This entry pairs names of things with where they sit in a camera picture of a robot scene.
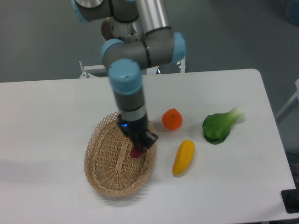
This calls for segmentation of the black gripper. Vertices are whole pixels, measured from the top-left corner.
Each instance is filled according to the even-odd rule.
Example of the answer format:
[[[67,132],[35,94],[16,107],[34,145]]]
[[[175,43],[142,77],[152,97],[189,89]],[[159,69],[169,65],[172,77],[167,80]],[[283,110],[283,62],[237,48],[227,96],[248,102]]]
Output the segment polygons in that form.
[[[144,115],[138,120],[128,121],[118,114],[118,126],[125,136],[133,142],[134,149],[146,152],[158,140],[158,136],[148,130],[148,118]]]

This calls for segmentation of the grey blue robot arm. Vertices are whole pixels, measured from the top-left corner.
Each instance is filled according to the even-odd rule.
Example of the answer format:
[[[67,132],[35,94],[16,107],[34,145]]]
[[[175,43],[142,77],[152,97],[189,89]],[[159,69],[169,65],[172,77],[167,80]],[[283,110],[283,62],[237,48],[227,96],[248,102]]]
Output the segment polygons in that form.
[[[81,21],[110,19],[112,38],[101,47],[102,64],[119,128],[132,140],[132,152],[145,153],[158,137],[148,129],[142,70],[182,60],[184,37],[172,31],[162,0],[74,0],[72,6]]]

